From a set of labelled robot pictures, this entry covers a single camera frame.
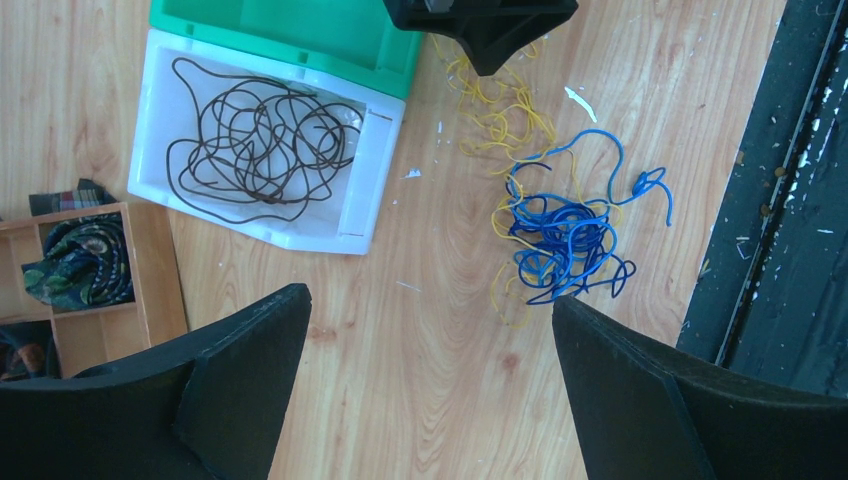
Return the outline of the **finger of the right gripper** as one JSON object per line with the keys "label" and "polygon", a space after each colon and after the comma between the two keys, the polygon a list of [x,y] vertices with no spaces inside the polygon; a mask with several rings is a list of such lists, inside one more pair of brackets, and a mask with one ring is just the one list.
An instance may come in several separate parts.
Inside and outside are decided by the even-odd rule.
{"label": "finger of the right gripper", "polygon": [[479,76],[495,74],[516,52],[569,21],[575,0],[384,0],[393,24],[455,40]]}

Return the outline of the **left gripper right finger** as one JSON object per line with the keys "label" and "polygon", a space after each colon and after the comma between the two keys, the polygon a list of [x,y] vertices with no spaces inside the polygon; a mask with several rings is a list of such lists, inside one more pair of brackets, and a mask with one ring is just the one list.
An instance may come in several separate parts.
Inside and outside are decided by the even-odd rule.
{"label": "left gripper right finger", "polygon": [[571,297],[552,330],[592,479],[843,479],[847,403],[734,373]]}

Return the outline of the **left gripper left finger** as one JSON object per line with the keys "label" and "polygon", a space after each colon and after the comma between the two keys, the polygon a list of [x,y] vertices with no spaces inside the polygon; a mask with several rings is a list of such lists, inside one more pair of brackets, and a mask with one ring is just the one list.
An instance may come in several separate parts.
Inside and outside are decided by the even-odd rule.
{"label": "left gripper left finger", "polygon": [[68,379],[1,387],[5,479],[264,479],[307,337],[308,287]]}

